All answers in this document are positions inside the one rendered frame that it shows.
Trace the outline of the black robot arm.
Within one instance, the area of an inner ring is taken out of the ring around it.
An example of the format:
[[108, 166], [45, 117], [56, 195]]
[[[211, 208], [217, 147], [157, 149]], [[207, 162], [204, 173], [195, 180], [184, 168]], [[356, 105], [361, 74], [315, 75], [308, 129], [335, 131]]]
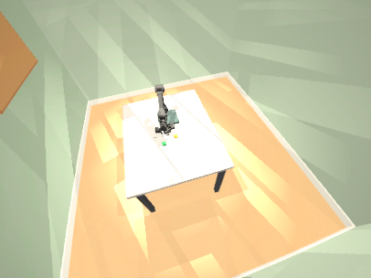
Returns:
[[168, 120], [166, 112], [168, 112], [168, 108], [166, 107], [166, 104], [164, 104], [164, 96], [163, 96], [164, 85], [156, 84], [154, 86], [154, 91], [158, 97], [159, 111], [157, 113], [157, 117], [158, 117], [158, 122], [160, 123], [160, 130], [164, 132], [164, 134], [168, 134], [171, 131], [171, 129], [168, 127], [168, 125], [166, 126], [166, 122]]

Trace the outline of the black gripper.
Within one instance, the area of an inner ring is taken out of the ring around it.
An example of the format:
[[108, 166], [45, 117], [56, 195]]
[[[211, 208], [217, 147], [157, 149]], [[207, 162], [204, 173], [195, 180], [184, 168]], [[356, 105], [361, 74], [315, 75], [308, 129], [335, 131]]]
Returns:
[[[171, 129], [171, 130], [173, 130], [173, 129], [175, 129], [175, 125], [174, 125], [174, 123], [170, 123], [169, 125], [168, 125], [168, 127]], [[155, 133], [157, 134], [157, 133], [160, 133], [160, 134], [162, 134], [162, 131], [160, 130], [160, 128], [157, 126], [157, 127], [154, 127], [154, 129], [155, 129]]]

